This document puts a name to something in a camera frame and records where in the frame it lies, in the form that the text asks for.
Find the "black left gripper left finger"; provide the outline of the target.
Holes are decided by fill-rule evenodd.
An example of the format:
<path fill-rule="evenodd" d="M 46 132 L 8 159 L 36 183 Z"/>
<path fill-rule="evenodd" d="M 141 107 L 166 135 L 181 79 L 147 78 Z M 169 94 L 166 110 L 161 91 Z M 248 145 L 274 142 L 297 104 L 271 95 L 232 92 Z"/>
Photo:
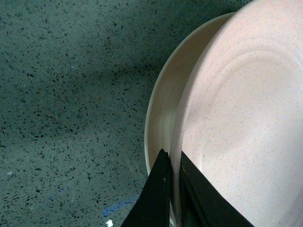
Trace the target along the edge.
<path fill-rule="evenodd" d="M 123 227 L 168 227 L 170 214 L 171 163 L 161 149 L 142 192 L 123 221 Z"/>

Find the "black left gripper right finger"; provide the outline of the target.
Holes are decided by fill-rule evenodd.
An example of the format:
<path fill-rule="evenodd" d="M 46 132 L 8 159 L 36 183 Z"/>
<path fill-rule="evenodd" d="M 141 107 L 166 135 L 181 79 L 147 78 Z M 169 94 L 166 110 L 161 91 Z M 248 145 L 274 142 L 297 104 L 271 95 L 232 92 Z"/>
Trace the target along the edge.
<path fill-rule="evenodd" d="M 184 227 L 251 227 L 185 153 L 180 166 L 181 220 Z"/>

